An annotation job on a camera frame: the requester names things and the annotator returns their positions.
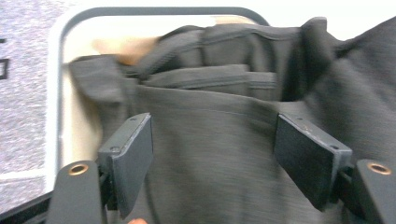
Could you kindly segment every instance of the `dark gray cloth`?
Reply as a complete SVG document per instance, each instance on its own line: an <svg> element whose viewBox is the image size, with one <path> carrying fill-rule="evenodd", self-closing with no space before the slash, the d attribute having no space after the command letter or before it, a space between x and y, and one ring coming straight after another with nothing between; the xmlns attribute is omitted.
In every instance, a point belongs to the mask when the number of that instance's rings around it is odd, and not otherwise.
<svg viewBox="0 0 396 224"><path fill-rule="evenodd" d="M134 217L340 223L340 204L315 210L276 163L276 115L311 120L351 147L354 160L394 162L395 32L396 19L348 41L329 35L322 18L301 28L226 24L166 37L133 76L111 55L70 69L104 107L105 139L128 116L153 117L154 163ZM97 76L112 81L102 86Z"/></svg>

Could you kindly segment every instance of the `speckled surface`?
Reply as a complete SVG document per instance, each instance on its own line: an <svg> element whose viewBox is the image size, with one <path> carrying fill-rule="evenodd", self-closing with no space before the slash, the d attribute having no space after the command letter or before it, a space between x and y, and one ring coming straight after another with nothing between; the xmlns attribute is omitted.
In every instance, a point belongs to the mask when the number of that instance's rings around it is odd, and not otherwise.
<svg viewBox="0 0 396 224"><path fill-rule="evenodd" d="M44 193L47 48L50 27L71 3L1 0L0 213ZM35 171L38 177L31 177Z"/></svg>

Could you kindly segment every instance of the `plastic bin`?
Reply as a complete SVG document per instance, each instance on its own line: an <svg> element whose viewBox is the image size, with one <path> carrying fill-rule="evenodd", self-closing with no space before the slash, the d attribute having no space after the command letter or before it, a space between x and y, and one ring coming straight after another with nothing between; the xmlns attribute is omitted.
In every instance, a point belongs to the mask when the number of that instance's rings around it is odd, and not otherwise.
<svg viewBox="0 0 396 224"><path fill-rule="evenodd" d="M59 18L49 36L46 190L53 189L60 168L94 160L101 144L95 105L78 93L69 62L79 56L114 53L121 61L135 63L160 35L182 25L217 23L267 25L260 15L241 7L85 7ZM125 54L136 48L132 58Z"/></svg>

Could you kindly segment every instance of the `gray fabric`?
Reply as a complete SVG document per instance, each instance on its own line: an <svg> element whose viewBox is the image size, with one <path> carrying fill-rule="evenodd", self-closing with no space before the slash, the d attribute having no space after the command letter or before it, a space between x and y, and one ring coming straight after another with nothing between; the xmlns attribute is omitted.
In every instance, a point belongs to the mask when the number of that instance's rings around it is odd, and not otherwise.
<svg viewBox="0 0 396 224"><path fill-rule="evenodd" d="M347 42L328 35L323 19L302 28L230 24L168 36L137 65L140 84L122 85L134 90L129 100L114 108L102 104L111 113L123 108L153 117L154 163L133 217L151 223L340 223L341 204L315 210L276 163L276 116L311 120L351 147L354 160L394 162L395 27L396 19L386 21ZM195 37L187 41L187 35ZM93 74L77 63L105 66L77 60L71 63L77 80ZM107 76L126 78L121 71ZM214 77L243 81L215 89L179 85L196 79L214 85ZM81 91L90 94L93 82ZM247 91L258 83L267 89ZM103 120L105 128L109 122Z"/></svg>

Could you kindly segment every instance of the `pocket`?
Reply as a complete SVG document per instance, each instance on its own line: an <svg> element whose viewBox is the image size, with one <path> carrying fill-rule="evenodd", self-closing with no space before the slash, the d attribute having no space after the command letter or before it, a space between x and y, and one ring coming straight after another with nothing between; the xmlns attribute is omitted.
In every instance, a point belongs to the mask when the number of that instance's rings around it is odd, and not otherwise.
<svg viewBox="0 0 396 224"><path fill-rule="evenodd" d="M148 87L193 91L213 91L272 100L276 75L249 72L244 64L183 68L151 75Z"/></svg>

